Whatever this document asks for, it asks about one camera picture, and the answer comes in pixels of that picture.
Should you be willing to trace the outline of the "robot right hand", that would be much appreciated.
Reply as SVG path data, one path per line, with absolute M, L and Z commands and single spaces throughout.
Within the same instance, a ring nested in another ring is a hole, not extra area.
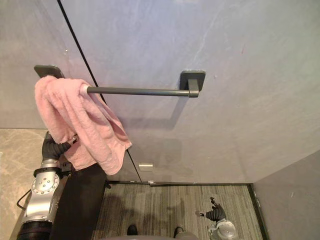
M 227 219 L 225 210 L 223 207 L 216 202 L 214 197 L 210 197 L 210 202 L 212 204 L 212 210 L 208 212 L 196 211 L 195 214 L 197 217 L 205 217 L 213 222 L 224 221 Z

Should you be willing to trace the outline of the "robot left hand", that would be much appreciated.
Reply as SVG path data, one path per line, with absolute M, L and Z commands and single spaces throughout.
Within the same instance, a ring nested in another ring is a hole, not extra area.
M 42 143 L 42 160 L 58 160 L 60 156 L 67 152 L 77 141 L 78 136 L 74 135 L 69 141 L 56 143 L 47 131 Z

